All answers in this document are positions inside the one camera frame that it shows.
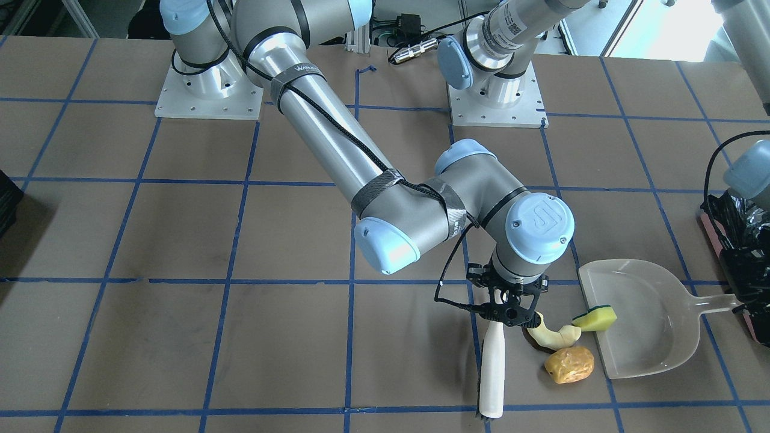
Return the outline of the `pale fruit peel piece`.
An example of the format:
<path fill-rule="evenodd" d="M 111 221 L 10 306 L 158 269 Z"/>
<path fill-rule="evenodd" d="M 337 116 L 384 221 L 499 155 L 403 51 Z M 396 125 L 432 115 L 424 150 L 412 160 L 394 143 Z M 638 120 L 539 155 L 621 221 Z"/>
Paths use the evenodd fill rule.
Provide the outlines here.
<path fill-rule="evenodd" d="M 583 331 L 580 327 L 566 324 L 558 331 L 547 328 L 541 312 L 536 312 L 539 323 L 536 327 L 528 327 L 527 333 L 534 342 L 542 348 L 558 351 L 572 347 L 581 337 Z"/>

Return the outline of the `yellow green sponge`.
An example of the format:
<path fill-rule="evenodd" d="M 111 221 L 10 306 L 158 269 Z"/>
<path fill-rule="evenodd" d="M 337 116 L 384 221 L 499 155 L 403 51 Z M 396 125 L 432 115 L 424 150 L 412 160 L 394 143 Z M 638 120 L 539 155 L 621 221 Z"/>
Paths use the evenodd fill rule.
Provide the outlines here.
<path fill-rule="evenodd" d="M 610 305 L 599 305 L 589 309 L 571 320 L 574 327 L 583 332 L 603 332 L 610 329 L 618 320 L 618 315 Z"/>

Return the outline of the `beige plastic dustpan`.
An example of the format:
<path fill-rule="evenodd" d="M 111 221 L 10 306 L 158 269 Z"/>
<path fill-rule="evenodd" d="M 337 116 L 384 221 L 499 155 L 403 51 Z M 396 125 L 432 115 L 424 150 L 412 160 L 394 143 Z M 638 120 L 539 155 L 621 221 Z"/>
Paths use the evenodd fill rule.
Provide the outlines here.
<path fill-rule="evenodd" d="M 608 305 L 617 320 L 596 334 L 610 379 L 657 375 L 684 364 L 700 342 L 701 316 L 739 307 L 734 294 L 695 296 L 656 263 L 596 260 L 578 271 L 589 307 Z"/>

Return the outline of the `bin with black bag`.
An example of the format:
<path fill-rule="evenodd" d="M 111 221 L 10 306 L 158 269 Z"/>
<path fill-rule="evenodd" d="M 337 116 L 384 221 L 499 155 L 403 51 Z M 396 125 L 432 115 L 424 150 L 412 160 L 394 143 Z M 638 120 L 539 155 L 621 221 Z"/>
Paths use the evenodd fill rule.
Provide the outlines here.
<path fill-rule="evenodd" d="M 721 247 L 718 260 L 756 342 L 769 345 L 768 209 L 731 195 L 707 195 L 701 204 L 705 226 L 714 229 Z"/>

